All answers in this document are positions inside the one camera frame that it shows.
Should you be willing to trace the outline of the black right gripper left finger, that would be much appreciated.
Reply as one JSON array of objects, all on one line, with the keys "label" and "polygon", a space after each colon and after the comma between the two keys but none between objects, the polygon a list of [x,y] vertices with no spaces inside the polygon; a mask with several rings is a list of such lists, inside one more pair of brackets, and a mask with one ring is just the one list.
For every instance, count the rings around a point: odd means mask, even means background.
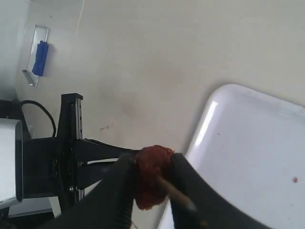
[{"label": "black right gripper left finger", "polygon": [[135,163],[123,154],[80,202],[41,229],[129,229],[135,193]]}]

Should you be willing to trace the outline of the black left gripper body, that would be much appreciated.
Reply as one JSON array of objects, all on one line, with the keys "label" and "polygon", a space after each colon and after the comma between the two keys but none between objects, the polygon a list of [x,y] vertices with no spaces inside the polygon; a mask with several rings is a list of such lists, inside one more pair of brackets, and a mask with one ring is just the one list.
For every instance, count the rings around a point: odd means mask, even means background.
[{"label": "black left gripper body", "polygon": [[82,139],[80,94],[61,96],[56,135],[23,142],[24,198],[58,197],[60,205],[74,205],[84,198],[77,186],[73,146]]}]

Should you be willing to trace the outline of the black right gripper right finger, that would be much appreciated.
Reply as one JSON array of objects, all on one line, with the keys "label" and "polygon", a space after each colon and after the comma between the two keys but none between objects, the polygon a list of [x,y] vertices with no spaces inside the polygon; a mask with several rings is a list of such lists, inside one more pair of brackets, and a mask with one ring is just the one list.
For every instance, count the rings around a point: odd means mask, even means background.
[{"label": "black right gripper right finger", "polygon": [[183,154],[171,157],[169,181],[196,206],[187,210],[171,200],[176,229],[266,229],[267,226],[244,214],[217,194],[195,171]]}]

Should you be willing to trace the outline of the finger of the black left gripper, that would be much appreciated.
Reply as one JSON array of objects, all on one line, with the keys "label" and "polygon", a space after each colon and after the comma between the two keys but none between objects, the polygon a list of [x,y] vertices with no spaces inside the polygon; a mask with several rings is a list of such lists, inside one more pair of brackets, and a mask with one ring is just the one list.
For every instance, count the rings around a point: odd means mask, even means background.
[{"label": "finger of the black left gripper", "polygon": [[94,139],[83,139],[82,149],[86,151],[87,159],[110,159],[119,158],[122,154],[136,155],[140,150],[112,146]]},{"label": "finger of the black left gripper", "polygon": [[88,188],[101,181],[107,175],[117,158],[89,161],[78,168],[78,188]]}]

